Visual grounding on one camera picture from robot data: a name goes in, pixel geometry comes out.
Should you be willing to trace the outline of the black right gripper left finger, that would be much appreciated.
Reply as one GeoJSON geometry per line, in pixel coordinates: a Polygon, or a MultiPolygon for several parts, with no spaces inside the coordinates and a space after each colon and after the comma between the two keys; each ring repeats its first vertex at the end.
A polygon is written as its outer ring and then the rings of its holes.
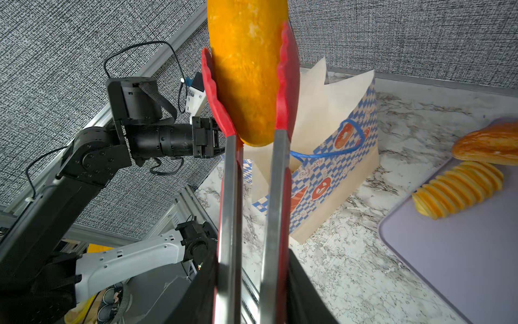
{"type": "Polygon", "coordinates": [[[216,282],[217,254],[212,251],[164,323],[213,323],[216,282]]]}

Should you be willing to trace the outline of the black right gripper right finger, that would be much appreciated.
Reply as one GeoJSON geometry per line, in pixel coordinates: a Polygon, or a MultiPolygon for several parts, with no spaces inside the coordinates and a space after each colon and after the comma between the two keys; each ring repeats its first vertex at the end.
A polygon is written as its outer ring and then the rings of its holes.
{"type": "Polygon", "coordinates": [[[291,249],[287,274],[286,315],[287,323],[338,323],[291,249]]]}

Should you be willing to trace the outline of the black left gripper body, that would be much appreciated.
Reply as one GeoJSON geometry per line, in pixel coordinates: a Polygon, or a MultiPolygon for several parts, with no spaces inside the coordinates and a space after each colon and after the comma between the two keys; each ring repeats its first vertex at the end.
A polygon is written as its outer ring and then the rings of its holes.
{"type": "Polygon", "coordinates": [[[193,157],[210,159],[224,154],[225,148],[219,144],[220,133],[221,129],[214,117],[193,117],[193,157]]]}

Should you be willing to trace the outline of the red metal tongs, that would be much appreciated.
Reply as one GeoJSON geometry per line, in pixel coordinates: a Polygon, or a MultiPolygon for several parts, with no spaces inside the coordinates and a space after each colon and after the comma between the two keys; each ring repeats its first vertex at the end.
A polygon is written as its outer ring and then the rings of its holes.
{"type": "Polygon", "coordinates": [[[299,99],[299,56],[293,31],[283,23],[277,64],[275,138],[265,148],[245,153],[237,129],[217,95],[214,62],[202,50],[205,93],[218,126],[226,138],[225,168],[221,189],[217,279],[213,323],[239,323],[241,317],[241,247],[243,160],[253,160],[254,197],[268,199],[263,267],[260,281],[259,323],[284,323],[287,319],[289,221],[291,215],[290,146],[299,99]]]}

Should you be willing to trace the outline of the checkered paper bag blue handles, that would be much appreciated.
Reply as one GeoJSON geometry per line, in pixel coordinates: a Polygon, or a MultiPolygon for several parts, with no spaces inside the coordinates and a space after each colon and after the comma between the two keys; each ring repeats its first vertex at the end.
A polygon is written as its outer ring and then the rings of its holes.
{"type": "Polygon", "coordinates": [[[303,70],[296,121],[289,233],[303,244],[379,166],[374,71],[331,81],[325,58],[303,70]]]}

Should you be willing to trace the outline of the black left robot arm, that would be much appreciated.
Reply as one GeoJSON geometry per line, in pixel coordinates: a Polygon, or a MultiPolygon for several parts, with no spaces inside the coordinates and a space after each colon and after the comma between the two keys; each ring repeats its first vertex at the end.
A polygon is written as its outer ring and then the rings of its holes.
{"type": "Polygon", "coordinates": [[[121,169],[161,157],[220,155],[213,118],[189,124],[114,121],[90,127],[63,149],[60,163],[1,241],[1,322],[55,323],[109,286],[170,264],[203,256],[215,239],[189,235],[192,222],[107,252],[58,252],[78,216],[121,169]]]}

